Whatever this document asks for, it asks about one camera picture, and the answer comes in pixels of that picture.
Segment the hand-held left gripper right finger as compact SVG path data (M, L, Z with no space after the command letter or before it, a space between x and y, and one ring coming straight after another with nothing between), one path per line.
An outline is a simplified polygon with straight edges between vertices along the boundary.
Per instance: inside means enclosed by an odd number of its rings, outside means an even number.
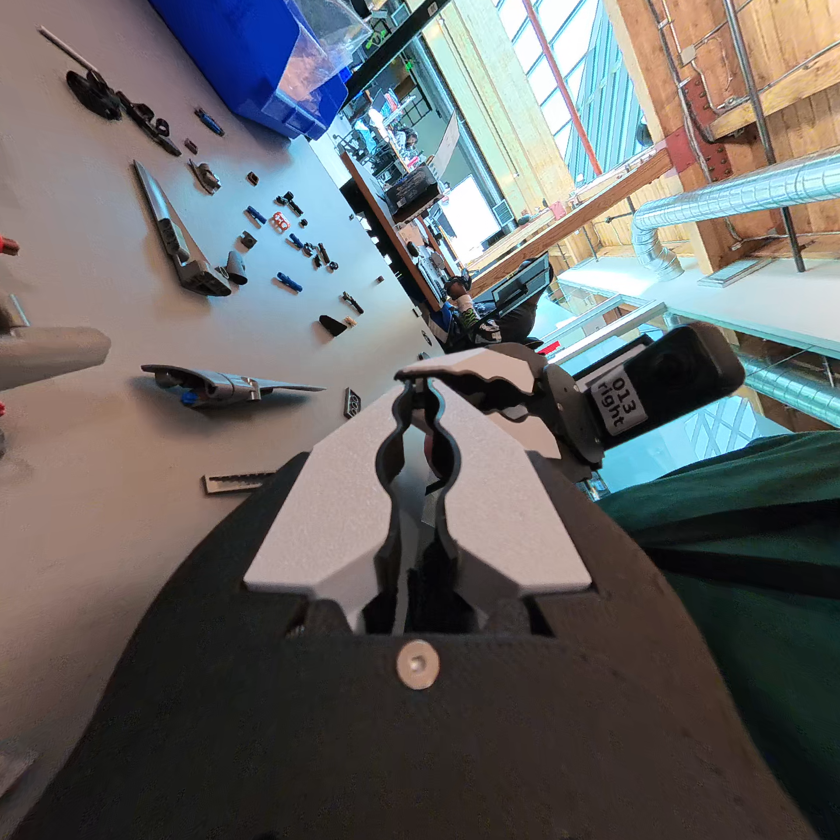
M438 533L455 591L488 616L504 600L590 589L592 577L534 468L508 431L441 380L427 380L428 419L453 453Z

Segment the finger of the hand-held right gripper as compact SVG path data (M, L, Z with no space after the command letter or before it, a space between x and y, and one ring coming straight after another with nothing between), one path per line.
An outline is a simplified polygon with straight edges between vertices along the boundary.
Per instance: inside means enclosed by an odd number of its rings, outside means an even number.
M521 422L541 394L544 367L544 356L522 344L488 344L412 362L395 379L438 379L483 414Z
M539 416L530 414L527 400L528 396L519 392L478 392L469 396L470 405L524 449L548 459L561 459L557 439Z

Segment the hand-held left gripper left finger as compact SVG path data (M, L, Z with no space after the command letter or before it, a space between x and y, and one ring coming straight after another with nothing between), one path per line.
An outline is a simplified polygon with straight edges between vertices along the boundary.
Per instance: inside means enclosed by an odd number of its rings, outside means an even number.
M308 454L244 576L256 595L333 602L355 632L397 632L421 518L421 434L409 382Z

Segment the grey lego wing assembly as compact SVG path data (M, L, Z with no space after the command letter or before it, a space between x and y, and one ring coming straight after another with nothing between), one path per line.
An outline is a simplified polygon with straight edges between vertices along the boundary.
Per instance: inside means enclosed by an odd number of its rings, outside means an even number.
M143 364L162 390L177 392L180 403L192 410L260 403L274 392L319 393L326 387L277 381L242 374L188 369L168 364Z

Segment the grey toothed lego rack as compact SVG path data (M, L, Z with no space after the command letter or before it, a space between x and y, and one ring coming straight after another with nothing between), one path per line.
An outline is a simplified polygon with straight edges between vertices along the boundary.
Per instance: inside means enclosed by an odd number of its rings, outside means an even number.
M269 470L235 475L204 475L201 483L207 496L247 494L263 487L276 473L275 470Z

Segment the grey lego vehicle model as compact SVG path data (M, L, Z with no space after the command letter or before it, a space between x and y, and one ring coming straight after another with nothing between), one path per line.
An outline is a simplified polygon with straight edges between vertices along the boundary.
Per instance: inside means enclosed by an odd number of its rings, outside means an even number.
M90 327L33 327L18 299L1 289L1 391L100 366L112 342Z

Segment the cluster of black lego pieces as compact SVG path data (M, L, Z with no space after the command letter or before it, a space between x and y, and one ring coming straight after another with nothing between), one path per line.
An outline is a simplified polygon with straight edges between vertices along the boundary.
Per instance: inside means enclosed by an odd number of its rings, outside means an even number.
M157 118L154 111L145 103L132 101L122 91L115 91L95 70L88 70L85 76L69 70L66 84L79 103L90 112L110 122L118 122L128 117L155 144L172 156L182 152L170 137L167 121Z

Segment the white lego axle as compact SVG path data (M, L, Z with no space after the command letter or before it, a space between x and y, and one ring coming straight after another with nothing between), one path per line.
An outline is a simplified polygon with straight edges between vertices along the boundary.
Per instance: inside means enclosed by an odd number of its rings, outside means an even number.
M42 35L45 39L48 40L53 46L57 47L60 51L62 51L66 56L71 58L75 61L80 67L84 68L86 71L99 73L99 70L92 65L87 59L83 58L77 51L71 48L64 40L58 38L56 35L52 34L46 27L38 25L36 26L37 32Z

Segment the black computer monitor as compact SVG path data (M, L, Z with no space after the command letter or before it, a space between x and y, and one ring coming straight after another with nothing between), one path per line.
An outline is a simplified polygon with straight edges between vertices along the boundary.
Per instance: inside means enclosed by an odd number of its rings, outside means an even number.
M552 279L553 269L548 254L527 260L513 275L491 290L493 314L499 318L507 316L526 301L542 295Z

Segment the wooden office desk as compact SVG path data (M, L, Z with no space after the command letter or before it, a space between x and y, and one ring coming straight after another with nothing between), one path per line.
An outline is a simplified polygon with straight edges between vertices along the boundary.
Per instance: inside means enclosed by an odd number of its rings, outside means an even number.
M453 277L427 221L438 202L416 203L392 214L385 190L348 152L340 154L350 179L340 188L353 213L370 226L374 244L390 259L392 272L416 305L436 311L446 300L445 284Z

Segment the dark printed box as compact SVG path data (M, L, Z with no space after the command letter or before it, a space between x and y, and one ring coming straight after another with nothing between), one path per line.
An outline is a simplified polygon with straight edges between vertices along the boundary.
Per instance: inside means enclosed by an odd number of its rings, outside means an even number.
M385 190L385 201L392 214L416 203L435 201L440 188L434 169L422 163L402 176Z

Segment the person's green shirt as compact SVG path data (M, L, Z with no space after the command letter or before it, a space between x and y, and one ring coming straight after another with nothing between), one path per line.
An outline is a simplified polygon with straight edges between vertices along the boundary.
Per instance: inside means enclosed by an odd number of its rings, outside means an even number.
M766 763L839 831L839 433L760 437L604 498L698 626Z

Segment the black pillar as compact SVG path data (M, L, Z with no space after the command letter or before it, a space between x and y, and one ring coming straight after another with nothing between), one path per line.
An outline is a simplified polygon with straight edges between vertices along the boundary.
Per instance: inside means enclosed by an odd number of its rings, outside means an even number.
M436 78L447 93L451 88L445 80L439 61L433 56L429 48L427 37L423 34L425 27L430 25L446 7L449 1L424 1L412 11L407 19L388 35L362 63L352 69L350 78L346 80L347 97L341 113L349 123L354 122L366 107L365 92L374 85L376 79L400 56L407 48L413 49L414 57L423 57L428 65L428 75Z

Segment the clear plastic bags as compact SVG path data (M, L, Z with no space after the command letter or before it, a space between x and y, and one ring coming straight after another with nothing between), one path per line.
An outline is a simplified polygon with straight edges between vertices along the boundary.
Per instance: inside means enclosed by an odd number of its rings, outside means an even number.
M354 52L372 36L372 28L344 1L287 1L286 6L298 33L278 90L315 113L322 86L349 65Z

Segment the blue plastic bin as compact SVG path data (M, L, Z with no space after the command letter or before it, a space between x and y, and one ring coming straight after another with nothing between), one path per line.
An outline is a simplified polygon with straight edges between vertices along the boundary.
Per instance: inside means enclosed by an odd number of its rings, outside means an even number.
M287 1L151 1L228 109L291 140L320 139L343 107L341 72L310 113L278 90L298 35Z

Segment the silver air duct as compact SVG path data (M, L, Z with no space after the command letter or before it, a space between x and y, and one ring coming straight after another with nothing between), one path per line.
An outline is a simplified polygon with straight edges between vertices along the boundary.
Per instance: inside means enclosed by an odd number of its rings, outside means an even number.
M747 387L835 429L839 428L839 390L825 380L798 372L787 360L769 362L736 350Z
M642 205L633 216L632 245L639 265L659 281L679 277L677 256L658 237L660 228L751 214L839 197L839 149L820 150L765 166L693 192Z

